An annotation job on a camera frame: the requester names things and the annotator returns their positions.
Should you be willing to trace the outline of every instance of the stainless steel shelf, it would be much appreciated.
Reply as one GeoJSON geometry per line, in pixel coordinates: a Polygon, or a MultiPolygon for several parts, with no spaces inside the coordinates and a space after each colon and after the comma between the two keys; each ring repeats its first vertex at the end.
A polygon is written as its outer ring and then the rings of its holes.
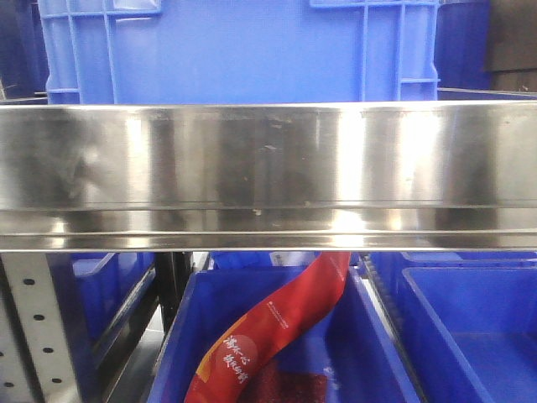
{"type": "Polygon", "coordinates": [[[531,249],[537,102],[0,107],[0,250],[531,249]]]}

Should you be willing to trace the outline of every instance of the perforated metal rack upright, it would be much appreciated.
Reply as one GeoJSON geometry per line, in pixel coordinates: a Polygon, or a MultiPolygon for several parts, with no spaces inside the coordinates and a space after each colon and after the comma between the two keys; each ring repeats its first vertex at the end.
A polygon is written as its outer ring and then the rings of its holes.
{"type": "Polygon", "coordinates": [[[537,102],[0,107],[0,393],[102,399],[68,251],[534,249],[536,129],[537,102]]]}

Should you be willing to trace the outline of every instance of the blue plastic bin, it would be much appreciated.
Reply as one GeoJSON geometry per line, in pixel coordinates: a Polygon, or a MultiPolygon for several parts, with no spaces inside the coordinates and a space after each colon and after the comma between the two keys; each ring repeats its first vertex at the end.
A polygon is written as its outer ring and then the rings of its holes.
{"type": "Polygon", "coordinates": [[[117,254],[105,254],[92,259],[73,258],[90,338],[97,340],[114,317],[121,304],[117,254]]]}
{"type": "Polygon", "coordinates": [[[435,47],[442,87],[490,88],[485,71],[489,14],[489,0],[442,0],[435,47]]]}
{"type": "Polygon", "coordinates": [[[374,252],[369,256],[383,287],[396,303],[403,281],[401,272],[407,267],[537,267],[536,252],[374,252]]]}
{"type": "MultiPolygon", "coordinates": [[[[242,314],[299,272],[233,270],[193,275],[148,402],[183,401],[206,350],[242,314]]],[[[328,403],[419,402],[354,270],[333,312],[277,359],[283,370],[327,375],[328,403]]]]}
{"type": "Polygon", "coordinates": [[[406,269],[405,347],[435,403],[537,401],[537,270],[406,269]]]}
{"type": "Polygon", "coordinates": [[[15,0],[14,4],[32,88],[34,92],[44,92],[49,66],[38,4],[35,0],[15,0]]]}
{"type": "Polygon", "coordinates": [[[123,301],[154,262],[154,253],[122,253],[119,254],[117,259],[119,264],[119,287],[123,301]]]}
{"type": "Polygon", "coordinates": [[[47,91],[52,103],[431,100],[438,6],[39,0],[47,91]]]}
{"type": "Polygon", "coordinates": [[[265,251],[211,252],[211,258],[215,262],[215,270],[272,266],[270,252],[265,251]]]}

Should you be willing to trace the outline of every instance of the red packaging bag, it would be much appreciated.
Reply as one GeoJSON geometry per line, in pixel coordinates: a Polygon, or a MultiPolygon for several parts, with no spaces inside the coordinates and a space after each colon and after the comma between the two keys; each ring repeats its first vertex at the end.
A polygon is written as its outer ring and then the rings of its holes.
{"type": "Polygon", "coordinates": [[[185,403],[235,403],[269,360],[341,298],[351,254],[323,252],[296,279],[240,317],[201,360],[185,403]]]}

